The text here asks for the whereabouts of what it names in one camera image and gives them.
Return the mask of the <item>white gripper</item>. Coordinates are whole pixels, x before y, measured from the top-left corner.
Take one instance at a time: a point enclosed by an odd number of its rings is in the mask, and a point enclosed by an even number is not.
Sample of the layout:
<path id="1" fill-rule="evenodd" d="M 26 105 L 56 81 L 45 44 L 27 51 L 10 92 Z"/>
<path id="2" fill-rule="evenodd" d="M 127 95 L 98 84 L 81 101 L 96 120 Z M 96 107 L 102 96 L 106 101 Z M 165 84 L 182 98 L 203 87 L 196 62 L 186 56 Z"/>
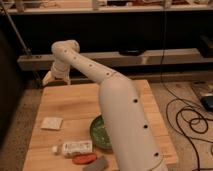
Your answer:
<path id="1" fill-rule="evenodd" d="M 50 82 L 53 81 L 54 77 L 60 78 L 60 79 L 63 79 L 66 77 L 67 85 L 71 85 L 71 79 L 70 79 L 70 77 L 68 77 L 69 72 L 70 72 L 69 64 L 66 64 L 63 61 L 60 61 L 58 59 L 55 59 L 51 66 L 51 72 L 50 71 L 47 72 L 47 74 L 45 75 L 45 77 L 42 80 L 42 85 L 43 86 L 48 85 Z"/>

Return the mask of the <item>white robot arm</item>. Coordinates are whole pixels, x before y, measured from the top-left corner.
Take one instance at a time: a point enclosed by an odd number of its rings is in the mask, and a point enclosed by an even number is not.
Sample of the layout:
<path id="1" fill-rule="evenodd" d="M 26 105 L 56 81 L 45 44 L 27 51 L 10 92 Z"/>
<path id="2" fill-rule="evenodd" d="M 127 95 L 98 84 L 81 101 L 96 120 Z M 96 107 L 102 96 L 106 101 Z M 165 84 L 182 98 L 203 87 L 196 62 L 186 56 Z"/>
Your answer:
<path id="1" fill-rule="evenodd" d="M 120 171 L 168 171 L 149 126 L 140 93 L 123 74 L 82 56 L 75 40 L 52 44 L 54 62 L 43 82 L 63 78 L 72 67 L 99 85 L 99 106 Z"/>

